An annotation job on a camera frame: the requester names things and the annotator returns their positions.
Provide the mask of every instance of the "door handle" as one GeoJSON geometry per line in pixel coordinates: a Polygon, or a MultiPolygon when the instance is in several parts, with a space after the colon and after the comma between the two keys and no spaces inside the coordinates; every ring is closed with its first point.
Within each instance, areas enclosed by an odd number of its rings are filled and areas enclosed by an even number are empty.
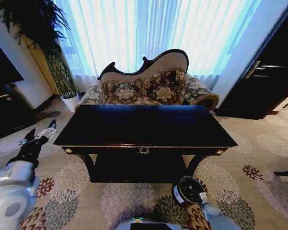
{"type": "Polygon", "coordinates": [[[252,66],[252,68],[250,69],[250,71],[245,75],[245,79],[248,79],[248,78],[250,78],[250,76],[253,74],[253,72],[255,71],[255,69],[257,68],[257,66],[259,66],[259,64],[260,64],[260,61],[256,61],[255,63],[254,63],[254,65],[252,66]]]}
{"type": "Polygon", "coordinates": [[[264,70],[265,67],[256,67],[255,69],[264,70]]]}

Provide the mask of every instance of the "table top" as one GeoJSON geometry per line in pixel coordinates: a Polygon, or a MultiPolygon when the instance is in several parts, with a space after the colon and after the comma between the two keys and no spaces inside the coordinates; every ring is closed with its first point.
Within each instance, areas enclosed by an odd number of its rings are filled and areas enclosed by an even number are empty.
{"type": "Polygon", "coordinates": [[[82,105],[54,142],[69,147],[230,148],[203,106],[82,105]]]}

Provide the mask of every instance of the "baseboard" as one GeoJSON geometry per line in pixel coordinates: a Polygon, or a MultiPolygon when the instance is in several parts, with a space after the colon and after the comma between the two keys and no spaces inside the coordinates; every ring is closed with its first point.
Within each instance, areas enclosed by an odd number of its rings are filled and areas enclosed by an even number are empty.
{"type": "Polygon", "coordinates": [[[43,111],[55,98],[57,97],[56,94],[50,96],[47,100],[45,100],[39,107],[33,109],[33,113],[38,113],[43,111]]]}

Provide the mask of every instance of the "table leg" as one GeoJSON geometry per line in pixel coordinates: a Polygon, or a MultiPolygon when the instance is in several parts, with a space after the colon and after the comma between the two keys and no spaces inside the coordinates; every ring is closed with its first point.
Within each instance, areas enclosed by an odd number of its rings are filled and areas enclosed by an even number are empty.
{"type": "Polygon", "coordinates": [[[94,162],[93,162],[92,158],[90,157],[90,155],[87,153],[79,153],[79,154],[74,154],[74,155],[80,157],[83,160],[83,162],[86,165],[88,175],[90,176],[90,181],[93,182],[93,175],[94,175],[95,166],[94,166],[94,162]]]}
{"type": "Polygon", "coordinates": [[[193,176],[196,167],[198,166],[198,164],[205,158],[210,157],[212,155],[205,155],[205,156],[197,156],[195,155],[192,160],[189,163],[189,166],[187,168],[187,176],[193,176]]]}

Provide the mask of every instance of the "curtain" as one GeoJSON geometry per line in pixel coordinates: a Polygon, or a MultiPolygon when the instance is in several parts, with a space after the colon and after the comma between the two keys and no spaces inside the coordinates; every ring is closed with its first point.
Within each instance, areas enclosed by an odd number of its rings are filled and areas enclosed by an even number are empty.
{"type": "Polygon", "coordinates": [[[212,89],[261,0],[55,0],[70,30],[60,41],[80,91],[112,61],[137,71],[178,48],[188,73],[212,89]]]}

